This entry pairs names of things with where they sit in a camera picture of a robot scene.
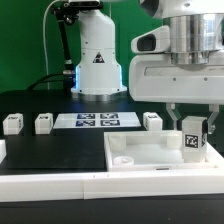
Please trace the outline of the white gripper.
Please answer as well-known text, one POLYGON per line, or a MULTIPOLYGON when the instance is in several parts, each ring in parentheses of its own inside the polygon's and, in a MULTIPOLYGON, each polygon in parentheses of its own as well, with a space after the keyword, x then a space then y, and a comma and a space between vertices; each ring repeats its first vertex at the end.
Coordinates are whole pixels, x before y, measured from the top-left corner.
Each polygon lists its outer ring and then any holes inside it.
POLYGON ((173 65, 169 54, 134 57, 129 68, 129 92, 135 101, 165 102, 176 130, 181 118, 175 103, 210 104, 208 133, 224 104, 224 51, 213 53, 208 64, 173 65))

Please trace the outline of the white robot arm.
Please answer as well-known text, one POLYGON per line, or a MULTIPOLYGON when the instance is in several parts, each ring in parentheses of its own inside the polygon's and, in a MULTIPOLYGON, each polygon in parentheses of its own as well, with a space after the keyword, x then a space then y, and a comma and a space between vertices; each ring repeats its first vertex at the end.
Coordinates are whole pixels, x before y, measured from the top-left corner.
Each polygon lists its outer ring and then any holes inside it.
POLYGON ((172 119, 177 103, 207 104, 213 123, 224 104, 224 0, 138 0, 162 25, 131 41, 129 85, 121 81, 113 21, 100 0, 69 0, 81 22, 81 61, 73 91, 89 100, 128 91, 132 99, 161 102, 172 119))

